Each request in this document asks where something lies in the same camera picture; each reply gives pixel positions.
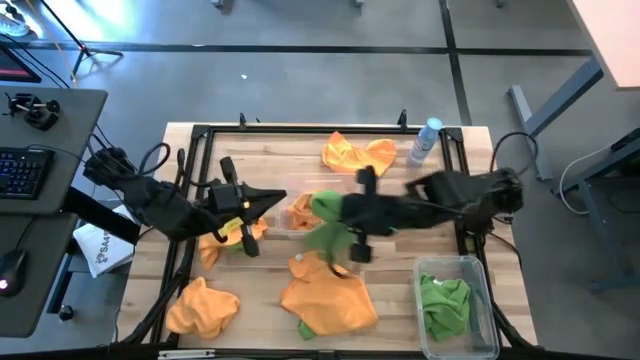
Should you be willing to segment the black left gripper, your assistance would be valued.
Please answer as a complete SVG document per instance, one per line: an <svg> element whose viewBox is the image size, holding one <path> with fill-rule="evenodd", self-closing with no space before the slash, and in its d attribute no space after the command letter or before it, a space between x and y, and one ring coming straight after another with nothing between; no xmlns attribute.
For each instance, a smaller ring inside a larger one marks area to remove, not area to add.
<svg viewBox="0 0 640 360"><path fill-rule="evenodd" d="M269 209L287 196L283 189L248 189L248 200L243 193L238 181L238 175L232 159L227 156L220 160L220 168L225 179L224 184L212 185L209 189L209 206L212 212L219 216L230 216L217 230L214 237L220 243L228 240L231 230L239 228L244 252L249 257L257 257L260 254L250 222L261 218Z"/></svg>

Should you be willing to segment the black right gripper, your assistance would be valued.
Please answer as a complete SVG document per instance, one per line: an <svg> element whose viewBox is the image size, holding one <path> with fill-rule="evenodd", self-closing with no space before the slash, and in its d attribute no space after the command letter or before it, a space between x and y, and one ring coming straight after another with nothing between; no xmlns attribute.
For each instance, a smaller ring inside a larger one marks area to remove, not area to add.
<svg viewBox="0 0 640 360"><path fill-rule="evenodd" d="M369 235L391 236L395 230L393 208L398 197L377 193L377 176L373 167L356 172L356 182L363 186L363 193L349 193L342 198L342 223L356 236L350 246L350 259L357 263L372 261L372 247L367 243Z"/></svg>

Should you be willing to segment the light blue spray bottle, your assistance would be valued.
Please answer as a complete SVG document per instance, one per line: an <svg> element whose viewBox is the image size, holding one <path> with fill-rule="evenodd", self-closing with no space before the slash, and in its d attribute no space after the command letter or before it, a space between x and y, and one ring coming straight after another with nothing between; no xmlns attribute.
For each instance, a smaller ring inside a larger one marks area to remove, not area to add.
<svg viewBox="0 0 640 360"><path fill-rule="evenodd" d="M410 149L407 157L407 165L410 167L421 167L427 155L439 139L442 129L442 121L431 117L426 120L425 125L418 132L418 135Z"/></svg>

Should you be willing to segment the black diagonal support beam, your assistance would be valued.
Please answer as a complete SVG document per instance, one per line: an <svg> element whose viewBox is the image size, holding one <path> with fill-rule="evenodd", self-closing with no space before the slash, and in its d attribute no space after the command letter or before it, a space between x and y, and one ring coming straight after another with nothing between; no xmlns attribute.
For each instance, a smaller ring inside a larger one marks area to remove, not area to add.
<svg viewBox="0 0 640 360"><path fill-rule="evenodd" d="M85 222L136 245L141 226L122 214L116 213L89 195L70 187L63 205L63 212L76 214Z"/></svg>

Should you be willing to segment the white printed bag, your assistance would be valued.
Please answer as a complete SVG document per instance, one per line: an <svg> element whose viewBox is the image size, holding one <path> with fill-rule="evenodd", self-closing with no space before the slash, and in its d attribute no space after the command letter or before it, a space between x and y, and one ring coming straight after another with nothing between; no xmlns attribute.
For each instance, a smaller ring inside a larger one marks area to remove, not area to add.
<svg viewBox="0 0 640 360"><path fill-rule="evenodd" d="M92 224L85 224L73 232L84 255L89 272L97 278L129 263L134 256L134 245Z"/></svg>

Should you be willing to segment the dark grey desk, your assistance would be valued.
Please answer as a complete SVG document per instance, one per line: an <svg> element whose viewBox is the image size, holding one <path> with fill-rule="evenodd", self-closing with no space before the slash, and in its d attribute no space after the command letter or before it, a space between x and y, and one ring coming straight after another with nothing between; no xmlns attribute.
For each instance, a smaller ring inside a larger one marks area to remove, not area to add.
<svg viewBox="0 0 640 360"><path fill-rule="evenodd" d="M59 120L47 131L6 116L7 95L30 93L56 100ZM77 221L99 203L72 186L107 99L104 90L0 86L0 147L44 145L56 151L36 200L0 199L0 256L26 252L21 290L0 296L0 337L33 334Z"/></svg>

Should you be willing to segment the grey table leg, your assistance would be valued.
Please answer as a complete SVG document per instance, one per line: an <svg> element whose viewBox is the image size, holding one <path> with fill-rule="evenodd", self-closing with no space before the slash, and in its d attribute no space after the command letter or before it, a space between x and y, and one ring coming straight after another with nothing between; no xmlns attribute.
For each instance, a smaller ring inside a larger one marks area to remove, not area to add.
<svg viewBox="0 0 640 360"><path fill-rule="evenodd" d="M508 89L507 94L512 100L522 129L537 142L537 145L531 146L531 150L536 154L535 169L539 181L552 180L553 175L541 141L537 139L538 135L602 78L601 65L592 56L536 112L531 111L519 85L512 85Z"/></svg>

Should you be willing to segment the black tripod stand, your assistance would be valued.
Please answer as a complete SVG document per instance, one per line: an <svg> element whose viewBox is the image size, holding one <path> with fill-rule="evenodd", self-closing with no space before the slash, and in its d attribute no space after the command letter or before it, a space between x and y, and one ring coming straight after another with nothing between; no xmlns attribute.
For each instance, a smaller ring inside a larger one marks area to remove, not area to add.
<svg viewBox="0 0 640 360"><path fill-rule="evenodd" d="M54 20L58 23L58 25L63 29L63 31L70 37L72 42L78 48L78 55L73 65L69 66L70 70L70 79L73 84L77 84L77 73L80 68L81 63L84 60L90 59L95 61L96 55L109 55L115 56L120 59L124 57L124 54L119 51L113 50L105 50L105 49L96 49L88 47L83 41L78 39L75 34L68 28L68 26L62 21L62 19L56 14L56 12L51 8L51 6L46 2L46 0L39 0L42 6L47 10L47 12L54 18Z"/></svg>

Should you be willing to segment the black keyboard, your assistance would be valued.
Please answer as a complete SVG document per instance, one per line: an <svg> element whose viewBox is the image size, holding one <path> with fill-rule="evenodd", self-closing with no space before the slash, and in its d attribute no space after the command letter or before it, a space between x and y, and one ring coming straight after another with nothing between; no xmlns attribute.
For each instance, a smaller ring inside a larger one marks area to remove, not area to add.
<svg viewBox="0 0 640 360"><path fill-rule="evenodd" d="M0 199L37 200L54 155L48 149L0 147Z"/></svg>

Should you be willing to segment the black computer mouse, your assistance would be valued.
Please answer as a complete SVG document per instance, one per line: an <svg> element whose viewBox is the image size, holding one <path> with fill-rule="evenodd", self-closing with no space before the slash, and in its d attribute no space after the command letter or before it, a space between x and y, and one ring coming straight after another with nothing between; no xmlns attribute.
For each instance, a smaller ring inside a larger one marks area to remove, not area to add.
<svg viewBox="0 0 640 360"><path fill-rule="evenodd" d="M0 297L17 295L24 285L27 252L13 249L0 256Z"/></svg>

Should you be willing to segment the black monitor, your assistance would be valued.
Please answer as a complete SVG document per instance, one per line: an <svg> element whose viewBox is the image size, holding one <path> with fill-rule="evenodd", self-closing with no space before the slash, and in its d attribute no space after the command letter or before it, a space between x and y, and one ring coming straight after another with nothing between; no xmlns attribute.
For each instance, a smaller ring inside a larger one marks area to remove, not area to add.
<svg viewBox="0 0 640 360"><path fill-rule="evenodd" d="M0 42L0 81L40 83L42 79Z"/></svg>

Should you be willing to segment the pale table top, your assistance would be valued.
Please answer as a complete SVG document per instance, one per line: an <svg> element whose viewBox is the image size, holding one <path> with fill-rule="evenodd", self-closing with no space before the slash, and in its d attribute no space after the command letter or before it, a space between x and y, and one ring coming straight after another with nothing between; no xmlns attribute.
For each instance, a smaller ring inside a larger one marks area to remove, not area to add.
<svg viewBox="0 0 640 360"><path fill-rule="evenodd" d="M640 0L567 0L618 90L640 90Z"/></svg>

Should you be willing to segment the person's shoe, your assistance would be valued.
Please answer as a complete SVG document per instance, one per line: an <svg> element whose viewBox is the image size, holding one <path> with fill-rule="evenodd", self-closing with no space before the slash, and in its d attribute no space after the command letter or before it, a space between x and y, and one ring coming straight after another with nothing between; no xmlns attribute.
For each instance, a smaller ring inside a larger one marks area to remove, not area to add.
<svg viewBox="0 0 640 360"><path fill-rule="evenodd" d="M10 37L24 37L30 33L28 25L18 22L9 16L0 13L0 34Z"/></svg>

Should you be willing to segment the silver metal bracket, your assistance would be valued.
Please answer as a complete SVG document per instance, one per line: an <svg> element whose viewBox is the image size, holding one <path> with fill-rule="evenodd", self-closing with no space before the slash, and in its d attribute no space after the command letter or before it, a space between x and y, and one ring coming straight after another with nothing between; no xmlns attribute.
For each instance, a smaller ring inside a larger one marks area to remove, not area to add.
<svg viewBox="0 0 640 360"><path fill-rule="evenodd" d="M214 349L176 349L160 351L157 360L203 360L215 357Z"/></svg>

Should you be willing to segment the blue-grey desk frame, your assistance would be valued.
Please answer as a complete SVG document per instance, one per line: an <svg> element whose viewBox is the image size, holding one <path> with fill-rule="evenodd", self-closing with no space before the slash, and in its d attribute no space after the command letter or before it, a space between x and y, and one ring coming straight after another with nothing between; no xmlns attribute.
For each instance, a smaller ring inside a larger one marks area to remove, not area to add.
<svg viewBox="0 0 640 360"><path fill-rule="evenodd" d="M612 275L592 283L595 292L640 286L640 264L632 264L624 243L640 244L640 127L607 145L609 154L568 177L573 160L561 174L554 195L568 210L586 216L611 261Z"/></svg>

